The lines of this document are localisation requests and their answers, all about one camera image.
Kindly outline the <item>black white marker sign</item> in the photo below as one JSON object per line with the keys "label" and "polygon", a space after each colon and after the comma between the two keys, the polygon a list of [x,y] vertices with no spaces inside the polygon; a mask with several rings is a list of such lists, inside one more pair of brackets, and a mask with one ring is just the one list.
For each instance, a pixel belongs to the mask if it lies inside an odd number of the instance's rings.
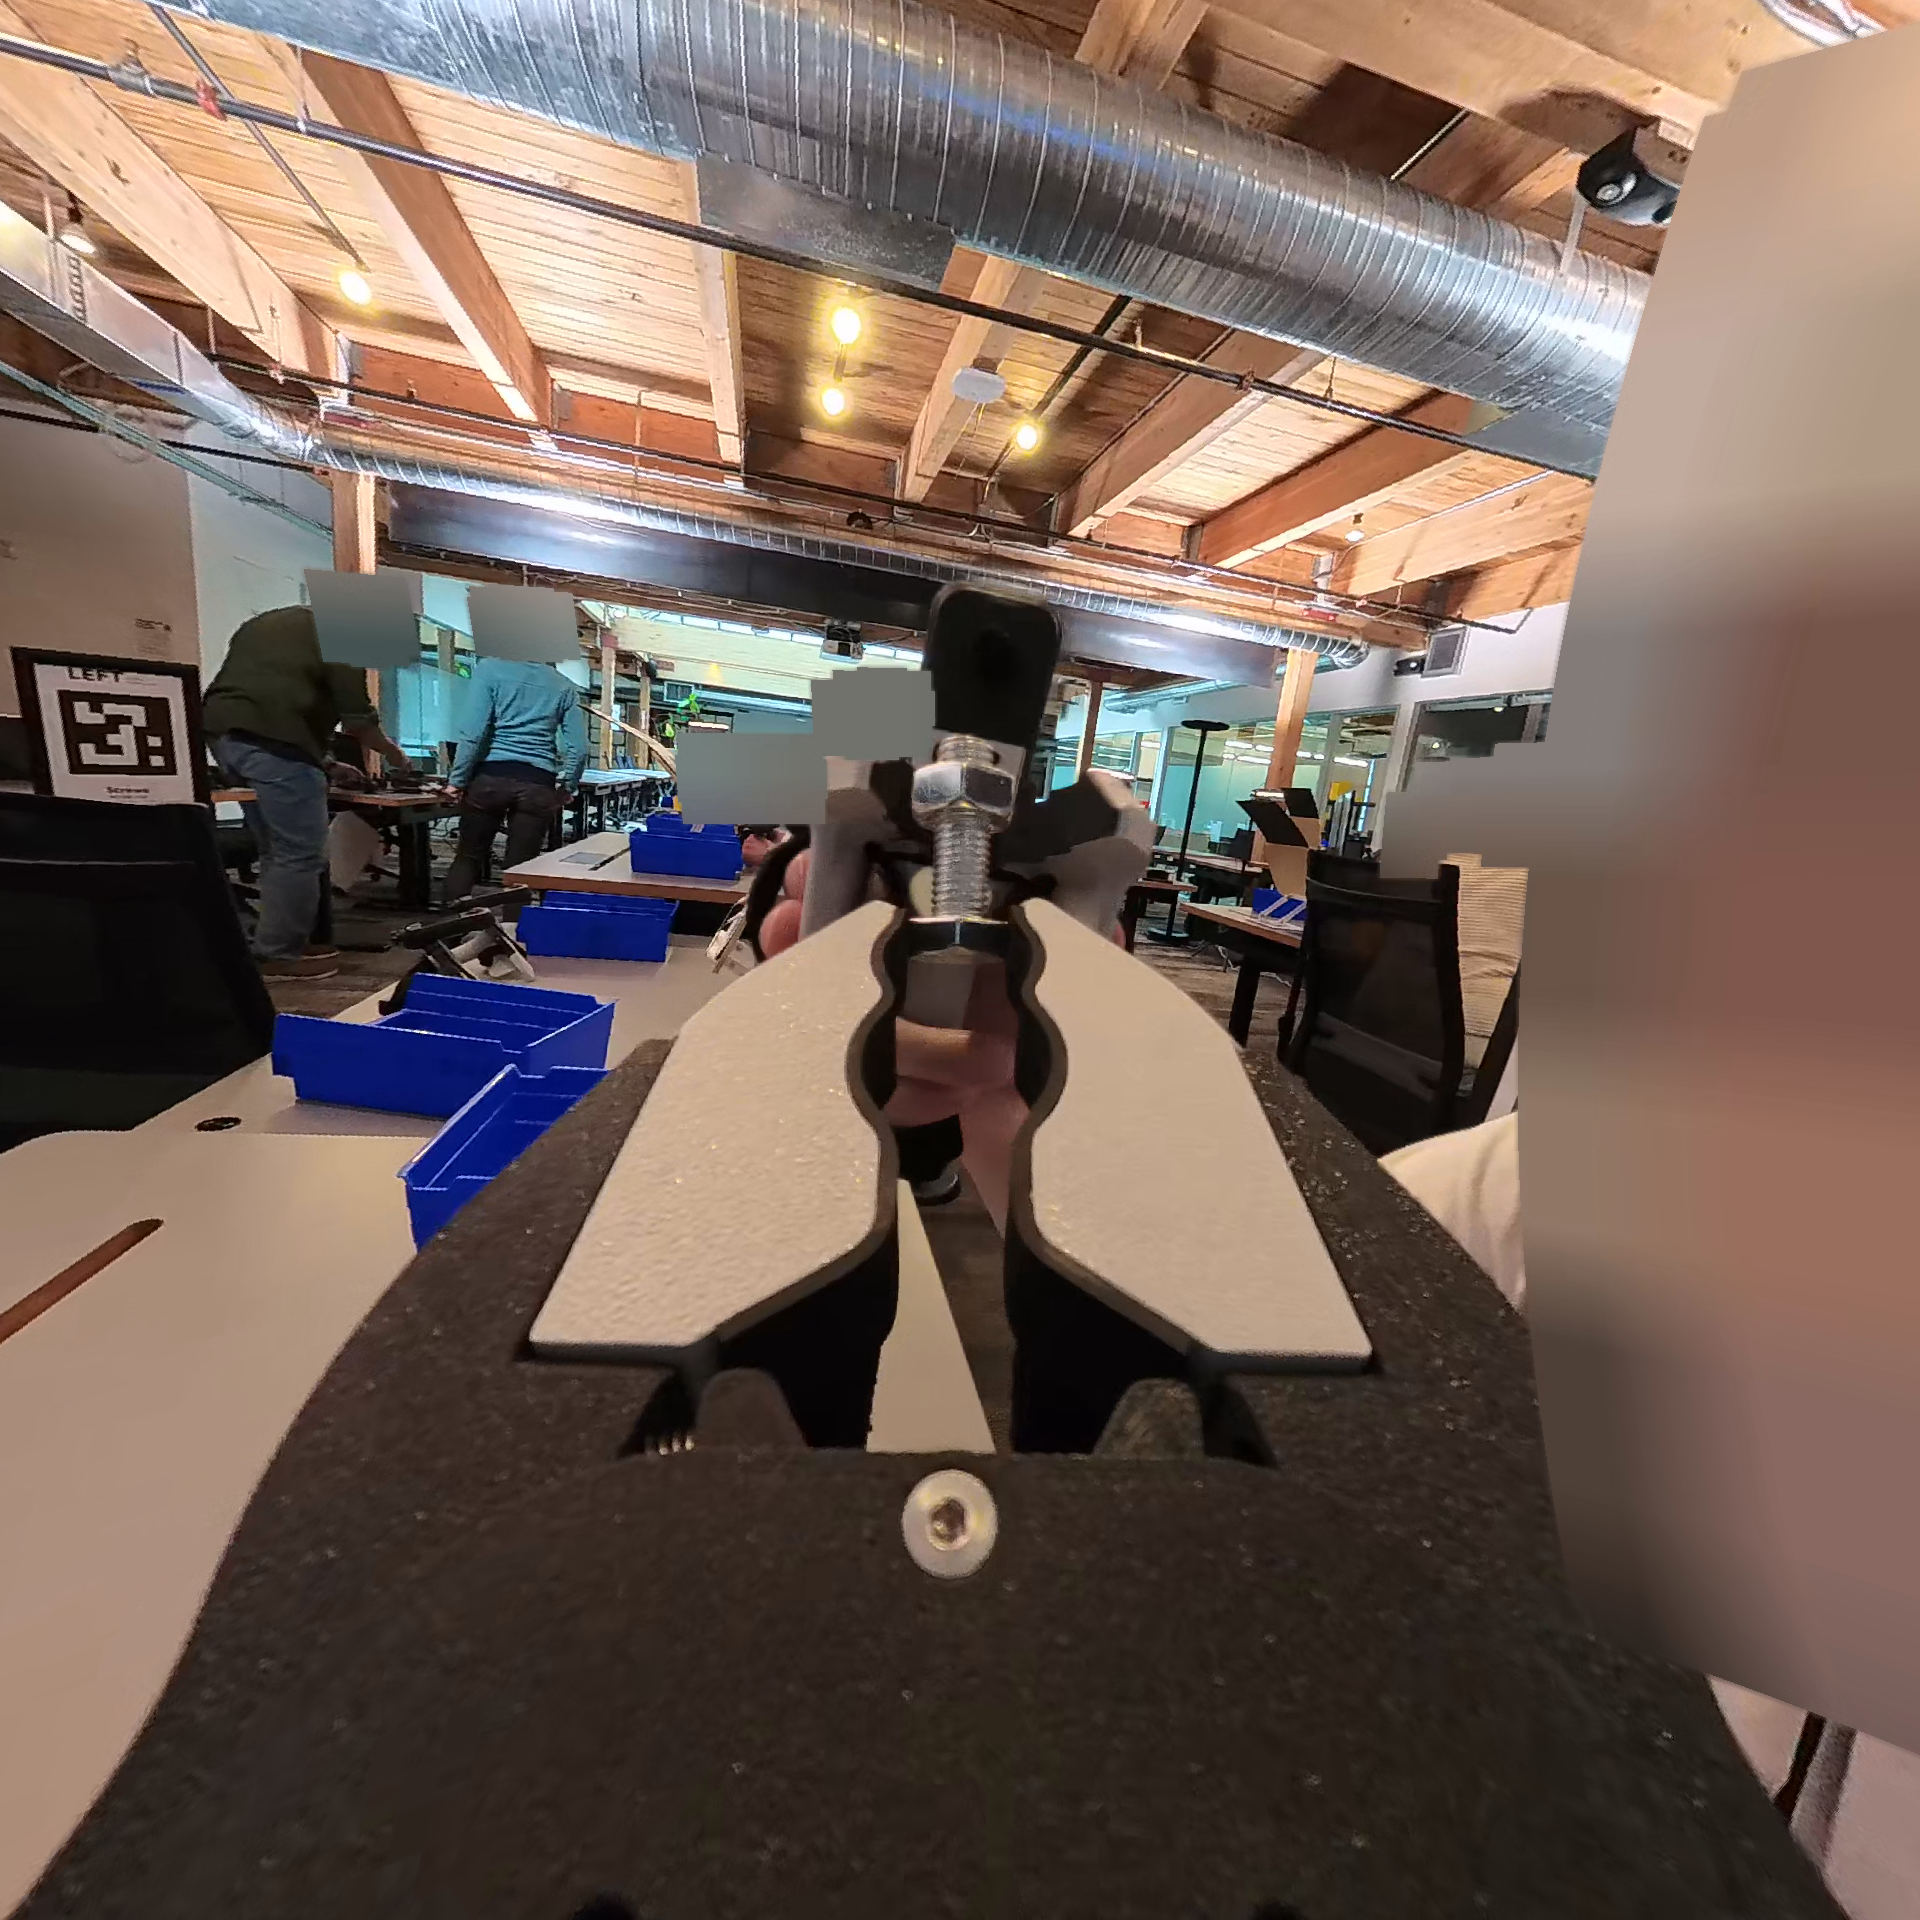
{"label": "black white marker sign", "polygon": [[40,796],[213,804],[197,666],[15,646]]}

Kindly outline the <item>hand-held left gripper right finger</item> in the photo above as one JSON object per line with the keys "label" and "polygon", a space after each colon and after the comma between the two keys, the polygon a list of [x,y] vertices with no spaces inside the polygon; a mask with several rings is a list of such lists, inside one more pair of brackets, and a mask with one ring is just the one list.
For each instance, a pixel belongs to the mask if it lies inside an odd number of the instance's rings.
{"label": "hand-held left gripper right finger", "polygon": [[1244,1377],[1356,1377],[1376,1348],[1238,1045],[1056,904],[1010,913],[1027,1116],[1004,1305],[1019,1452],[1092,1452],[1142,1382],[1211,1418]]}

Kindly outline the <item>black mesh chair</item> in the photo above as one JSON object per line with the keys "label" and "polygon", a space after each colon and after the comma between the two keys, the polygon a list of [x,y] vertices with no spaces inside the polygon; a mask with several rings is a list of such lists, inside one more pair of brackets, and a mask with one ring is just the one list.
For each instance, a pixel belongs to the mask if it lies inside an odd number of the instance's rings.
{"label": "black mesh chair", "polygon": [[1488,1121],[1522,995],[1522,868],[1444,859],[1431,877],[1310,866],[1281,1059],[1376,1154]]}

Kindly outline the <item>black office chair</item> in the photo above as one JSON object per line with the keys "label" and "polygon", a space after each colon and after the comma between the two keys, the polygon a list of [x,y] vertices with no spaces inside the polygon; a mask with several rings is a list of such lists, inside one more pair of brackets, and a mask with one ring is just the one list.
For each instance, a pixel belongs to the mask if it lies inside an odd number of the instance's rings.
{"label": "black office chair", "polygon": [[165,1114],[276,1020],[208,807],[2,795],[4,1148]]}

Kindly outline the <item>person's right hand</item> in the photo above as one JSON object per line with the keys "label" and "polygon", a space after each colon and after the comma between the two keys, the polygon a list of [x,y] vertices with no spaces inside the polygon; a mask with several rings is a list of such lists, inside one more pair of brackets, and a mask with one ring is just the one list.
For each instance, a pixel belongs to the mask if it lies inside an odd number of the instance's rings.
{"label": "person's right hand", "polygon": [[[754,964],[783,955],[801,941],[804,916],[810,829],[792,829],[765,850],[754,868],[740,945]],[[1006,1227],[1013,1148],[1027,1120],[1017,1089],[1019,1013],[1006,989],[1006,970],[977,980],[963,1030],[936,1030],[897,1020],[895,1091],[886,1114],[902,1141],[927,1138],[940,1152],[936,1173],[947,1182],[961,1166],[992,1214]]]}

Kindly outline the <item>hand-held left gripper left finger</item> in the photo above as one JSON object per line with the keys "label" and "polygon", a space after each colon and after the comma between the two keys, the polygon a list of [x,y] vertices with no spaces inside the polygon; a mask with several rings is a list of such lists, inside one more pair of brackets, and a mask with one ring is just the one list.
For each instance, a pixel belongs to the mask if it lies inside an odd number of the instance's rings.
{"label": "hand-held left gripper left finger", "polygon": [[761,1368],[808,1441],[867,1445],[897,1284],[904,916],[865,904],[685,1023],[531,1329],[549,1361]]}

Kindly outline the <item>blue plastic bin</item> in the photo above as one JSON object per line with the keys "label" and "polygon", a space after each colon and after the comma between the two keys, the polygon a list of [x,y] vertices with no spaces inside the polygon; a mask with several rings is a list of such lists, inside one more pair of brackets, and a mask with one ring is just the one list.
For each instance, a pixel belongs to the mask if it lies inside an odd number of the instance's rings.
{"label": "blue plastic bin", "polygon": [[635,875],[735,882],[745,866],[738,829],[692,825],[677,811],[658,811],[629,830]]}
{"label": "blue plastic bin", "polygon": [[420,1250],[445,1230],[454,1214],[608,1077],[606,1068],[529,1073],[506,1066],[476,1091],[399,1171],[413,1245]]}
{"label": "blue plastic bin", "polygon": [[451,1116],[504,1068],[601,1070],[615,1004],[586,993],[413,973],[392,1013],[356,1023],[281,1014],[272,1066],[301,1100]]}
{"label": "blue plastic bin", "polygon": [[531,955],[660,964],[676,913],[672,898],[547,891],[520,911],[515,930]]}

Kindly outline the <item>silver hex bolt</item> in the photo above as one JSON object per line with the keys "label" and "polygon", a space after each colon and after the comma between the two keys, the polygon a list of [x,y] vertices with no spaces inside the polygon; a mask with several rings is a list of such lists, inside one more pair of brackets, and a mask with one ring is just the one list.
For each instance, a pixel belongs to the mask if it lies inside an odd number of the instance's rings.
{"label": "silver hex bolt", "polygon": [[915,770],[911,807],[929,839],[927,905],[933,918],[994,916],[995,843],[1013,823],[1024,757],[1010,743],[942,732],[933,759]]}

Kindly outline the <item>silver hex nut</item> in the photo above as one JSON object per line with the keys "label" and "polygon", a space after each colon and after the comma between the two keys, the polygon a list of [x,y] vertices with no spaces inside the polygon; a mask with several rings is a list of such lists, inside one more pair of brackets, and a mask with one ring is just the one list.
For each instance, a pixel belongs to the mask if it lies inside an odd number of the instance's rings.
{"label": "silver hex nut", "polygon": [[899,936],[902,984],[897,1020],[936,1030],[963,1030],[983,973],[1004,968],[1013,923],[985,916],[913,916]]}

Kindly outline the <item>silver ceiling duct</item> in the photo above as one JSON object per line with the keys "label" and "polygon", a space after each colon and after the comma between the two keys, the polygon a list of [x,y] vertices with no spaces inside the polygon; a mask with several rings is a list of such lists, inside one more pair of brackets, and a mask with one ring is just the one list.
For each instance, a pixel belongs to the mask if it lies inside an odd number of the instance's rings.
{"label": "silver ceiling duct", "polygon": [[1174,670],[1177,646],[1202,641],[1308,650],[1338,666],[1358,664],[1369,654],[1361,637],[1272,618],[1233,618],[1151,593],[1108,591],[1045,568],[1013,564],[970,543],[888,543],[843,523],[772,512],[765,502],[727,489],[697,493],[692,505],[685,505],[656,487],[651,475],[636,475],[620,462],[568,459],[560,475],[535,475],[476,459],[436,461],[422,457],[418,446],[381,445],[349,421],[304,420],[268,398],[251,395],[174,323],[161,321],[109,277],[18,216],[4,223],[2,291],[6,314],[68,346],[97,370],[193,420],[208,421],[233,445],[265,446],[272,457],[301,466],[363,475],[445,495],[467,493],[572,527],[620,527],[817,568],[1015,593],[1077,616],[1170,634],[1167,641],[1149,645],[1167,655],[1167,670]]}
{"label": "silver ceiling duct", "polygon": [[933,225],[1110,293],[1608,430],[1651,277],[920,3],[184,3]]}

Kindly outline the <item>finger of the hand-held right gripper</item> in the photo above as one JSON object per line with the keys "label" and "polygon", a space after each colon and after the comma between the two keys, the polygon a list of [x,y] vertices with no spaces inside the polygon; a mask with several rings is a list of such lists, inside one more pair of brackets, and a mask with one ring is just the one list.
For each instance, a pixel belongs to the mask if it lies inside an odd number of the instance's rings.
{"label": "finger of the hand-held right gripper", "polygon": [[874,863],[920,861],[908,757],[856,761],[829,754],[824,818],[808,845],[804,916],[799,936],[817,936],[852,914],[872,893]]}
{"label": "finger of the hand-held right gripper", "polygon": [[1006,871],[1115,941],[1122,936],[1126,896],[1147,873],[1156,834],[1129,782],[1090,771],[1036,804],[1020,802],[1006,829]]}

